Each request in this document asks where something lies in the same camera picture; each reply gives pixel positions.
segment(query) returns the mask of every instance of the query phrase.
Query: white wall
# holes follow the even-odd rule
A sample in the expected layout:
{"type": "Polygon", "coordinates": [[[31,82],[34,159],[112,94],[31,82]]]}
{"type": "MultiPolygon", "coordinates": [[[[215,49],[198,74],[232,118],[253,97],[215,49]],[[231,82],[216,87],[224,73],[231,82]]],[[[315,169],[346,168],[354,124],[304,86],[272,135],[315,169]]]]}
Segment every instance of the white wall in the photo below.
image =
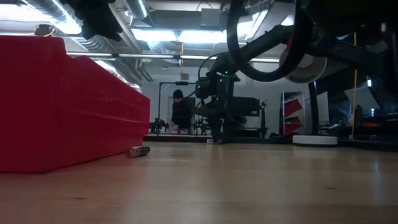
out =
{"type": "MultiPolygon", "coordinates": [[[[263,72],[271,72],[278,67],[278,64],[255,63],[254,67],[263,72]]],[[[238,73],[238,76],[241,78],[241,81],[235,84],[234,96],[255,97],[259,98],[260,101],[267,101],[266,126],[269,128],[267,132],[268,134],[271,132],[279,132],[280,94],[282,93],[282,91],[304,91],[305,98],[309,98],[307,84],[296,84],[285,79],[277,80],[270,83],[262,83],[247,78],[241,73],[238,73]]],[[[170,85],[162,92],[162,97],[160,101],[160,117],[164,120],[167,119],[167,99],[168,97],[172,96],[173,92],[176,89],[181,89],[186,96],[194,91],[195,86],[170,85]]],[[[151,121],[153,121],[157,117],[159,82],[143,83],[142,93],[148,96],[151,100],[150,119],[151,121]]],[[[306,108],[307,132],[310,131],[308,121],[310,121],[309,107],[306,108]]],[[[259,127],[260,118],[248,118],[248,123],[246,124],[246,126],[259,127]]]]}

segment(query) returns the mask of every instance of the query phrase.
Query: ceiling duct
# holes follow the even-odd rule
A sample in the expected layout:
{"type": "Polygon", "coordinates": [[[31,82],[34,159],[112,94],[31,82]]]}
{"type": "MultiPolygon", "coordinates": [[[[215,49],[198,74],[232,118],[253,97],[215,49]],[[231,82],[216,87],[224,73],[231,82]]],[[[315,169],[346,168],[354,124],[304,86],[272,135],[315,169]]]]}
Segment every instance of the ceiling duct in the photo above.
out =
{"type": "Polygon", "coordinates": [[[135,19],[143,19],[148,16],[148,4],[145,0],[124,0],[130,14],[135,19]]]}
{"type": "MultiPolygon", "coordinates": [[[[54,26],[63,32],[65,32],[64,30],[70,22],[74,22],[81,28],[82,22],[76,17],[73,9],[68,5],[62,5],[58,0],[22,0],[22,2],[33,10],[47,16],[54,26]]],[[[84,37],[72,37],[72,39],[90,52],[114,52],[114,47],[104,37],[94,36],[88,40],[84,37]]],[[[113,64],[114,67],[118,67],[120,64],[124,64],[123,67],[129,67],[130,71],[123,69],[123,75],[129,82],[142,80],[142,77],[138,75],[133,68],[127,65],[125,61],[117,60],[111,62],[111,64],[113,64]]]]}
{"type": "MultiPolygon", "coordinates": [[[[173,55],[176,52],[167,50],[165,45],[162,42],[147,42],[150,51],[153,54],[160,54],[160,55],[173,55]]],[[[149,62],[149,66],[152,67],[179,67],[180,60],[168,59],[168,60],[161,60],[161,59],[152,59],[149,62]]]]}

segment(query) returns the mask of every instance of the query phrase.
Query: ceiling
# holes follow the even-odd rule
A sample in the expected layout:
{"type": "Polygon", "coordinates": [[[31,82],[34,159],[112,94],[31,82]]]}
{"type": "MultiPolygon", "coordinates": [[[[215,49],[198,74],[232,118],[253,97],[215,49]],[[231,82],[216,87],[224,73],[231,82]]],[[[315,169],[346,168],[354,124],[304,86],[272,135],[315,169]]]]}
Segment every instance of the ceiling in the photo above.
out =
{"type": "MultiPolygon", "coordinates": [[[[16,5],[15,0],[0,3],[0,34],[2,35],[33,35],[39,24],[55,25],[58,29],[54,35],[65,41],[69,52],[87,52],[76,41],[76,34],[65,34],[60,26],[54,24],[48,16],[44,16],[25,4],[16,5]]],[[[53,3],[58,0],[33,0],[53,3]]],[[[228,2],[211,0],[116,0],[111,9],[116,19],[123,25],[122,41],[104,40],[111,50],[119,53],[148,54],[184,54],[209,56],[218,52],[228,51],[226,46],[225,22],[228,2]],[[128,10],[131,5],[143,1],[147,4],[149,15],[144,19],[135,19],[128,10]]],[[[242,46],[256,39],[265,31],[277,24],[291,25],[294,18],[294,5],[275,0],[250,0],[247,3],[248,14],[240,19],[238,34],[242,46]]],[[[279,58],[285,46],[279,45],[260,57],[279,58]]],[[[105,62],[116,71],[126,82],[141,85],[142,82],[177,81],[180,72],[189,73],[190,78],[196,76],[198,60],[129,60],[121,63],[105,62]]]]}

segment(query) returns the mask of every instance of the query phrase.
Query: black hose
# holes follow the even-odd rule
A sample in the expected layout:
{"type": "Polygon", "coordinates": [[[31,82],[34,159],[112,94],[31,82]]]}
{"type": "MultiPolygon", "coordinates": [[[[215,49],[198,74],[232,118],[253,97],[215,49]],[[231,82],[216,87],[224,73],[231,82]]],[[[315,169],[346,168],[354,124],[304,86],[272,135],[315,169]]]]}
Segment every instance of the black hose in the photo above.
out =
{"type": "Polygon", "coordinates": [[[310,92],[312,135],[318,135],[318,129],[319,129],[318,100],[317,100],[317,90],[315,89],[314,82],[308,84],[308,91],[310,92]]]}
{"type": "Polygon", "coordinates": [[[292,44],[286,61],[273,72],[260,72],[250,66],[240,53],[237,26],[243,0],[232,0],[227,21],[227,45],[234,63],[249,78],[259,82],[272,82],[287,76],[296,69],[310,43],[312,21],[302,12],[301,0],[296,0],[292,44]]]}
{"type": "MultiPolygon", "coordinates": [[[[202,63],[201,63],[200,66],[199,66],[199,69],[198,69],[198,80],[200,79],[200,70],[201,70],[201,68],[205,65],[205,63],[206,63],[209,59],[211,59],[212,57],[219,56],[219,55],[221,55],[221,54],[223,54],[223,53],[224,53],[224,52],[220,52],[220,53],[217,53],[217,54],[210,55],[209,57],[207,57],[206,59],[204,59],[204,61],[202,61],[202,63]]],[[[200,103],[201,103],[202,106],[205,106],[205,105],[206,105],[204,99],[200,99],[200,103]]]]}

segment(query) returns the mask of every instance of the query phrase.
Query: red box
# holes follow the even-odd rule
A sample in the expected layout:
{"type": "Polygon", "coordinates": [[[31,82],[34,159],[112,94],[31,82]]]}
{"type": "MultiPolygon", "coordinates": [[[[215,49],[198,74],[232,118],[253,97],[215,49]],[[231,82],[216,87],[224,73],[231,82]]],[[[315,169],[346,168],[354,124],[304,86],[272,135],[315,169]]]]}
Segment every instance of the red box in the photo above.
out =
{"type": "Polygon", "coordinates": [[[147,97],[62,39],[0,37],[0,172],[47,172],[126,152],[149,129],[147,97]]]}

